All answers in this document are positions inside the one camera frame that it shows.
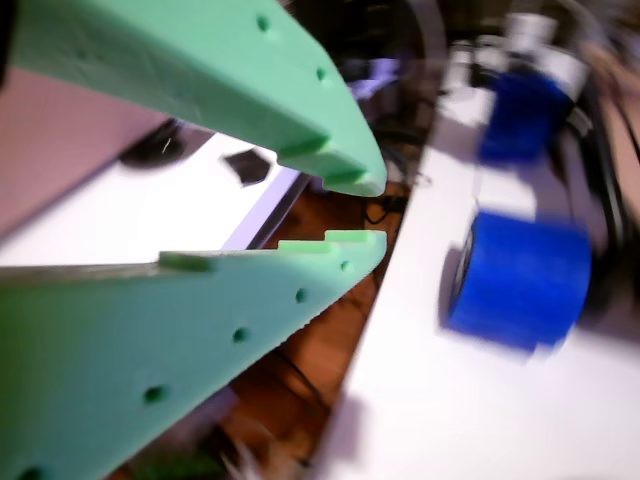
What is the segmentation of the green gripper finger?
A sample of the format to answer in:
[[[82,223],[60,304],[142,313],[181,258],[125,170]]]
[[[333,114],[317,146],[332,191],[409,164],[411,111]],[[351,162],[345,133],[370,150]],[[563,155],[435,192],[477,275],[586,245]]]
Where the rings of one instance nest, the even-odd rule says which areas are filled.
[[[328,190],[385,190],[349,88],[274,1],[21,1],[9,62],[269,149]]]
[[[1,271],[1,475],[101,479],[306,326],[386,234]]]

